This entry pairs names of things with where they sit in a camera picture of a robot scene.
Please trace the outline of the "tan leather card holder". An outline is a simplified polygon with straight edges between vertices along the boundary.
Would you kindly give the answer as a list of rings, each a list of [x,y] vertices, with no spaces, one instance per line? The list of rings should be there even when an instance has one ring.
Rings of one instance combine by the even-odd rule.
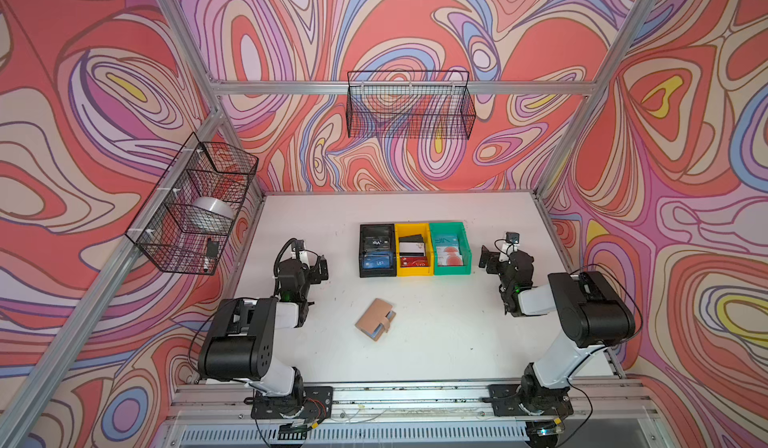
[[[387,333],[396,313],[388,302],[376,298],[355,323],[355,327],[373,341]]]

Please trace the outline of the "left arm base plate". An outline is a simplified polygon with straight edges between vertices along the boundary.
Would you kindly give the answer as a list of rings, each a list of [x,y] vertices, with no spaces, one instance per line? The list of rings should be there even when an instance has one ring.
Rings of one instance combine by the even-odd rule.
[[[295,388],[283,397],[268,397],[256,390],[250,397],[251,417],[254,420],[303,420],[314,422],[332,414],[334,389],[319,385]]]

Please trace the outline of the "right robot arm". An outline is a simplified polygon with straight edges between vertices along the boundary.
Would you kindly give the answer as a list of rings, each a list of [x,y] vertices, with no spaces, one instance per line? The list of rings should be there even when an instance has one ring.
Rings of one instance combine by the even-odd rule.
[[[494,415],[553,416],[573,413],[572,377],[600,351],[632,338],[635,316],[598,271],[557,272],[533,283],[534,257],[518,248],[509,232],[495,251],[484,246],[478,267],[499,277],[504,312],[513,317],[555,313],[560,332],[537,361],[528,364],[517,385],[489,387],[485,402]]]

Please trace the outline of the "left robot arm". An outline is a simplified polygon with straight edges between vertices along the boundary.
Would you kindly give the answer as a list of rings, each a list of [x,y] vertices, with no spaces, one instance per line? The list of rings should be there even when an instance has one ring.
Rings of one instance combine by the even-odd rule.
[[[304,326],[310,288],[329,279],[324,256],[289,239],[272,265],[273,293],[223,300],[201,347],[197,371],[203,380],[238,382],[252,391],[245,404],[252,417],[320,422],[331,414],[333,390],[307,390],[300,370],[277,358],[275,333]]]

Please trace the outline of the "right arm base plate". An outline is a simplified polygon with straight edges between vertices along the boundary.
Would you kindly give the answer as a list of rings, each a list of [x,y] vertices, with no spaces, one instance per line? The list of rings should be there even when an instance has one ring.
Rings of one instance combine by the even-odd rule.
[[[560,417],[573,414],[568,389],[550,389],[527,384],[492,384],[488,395],[481,399],[489,403],[497,417]]]

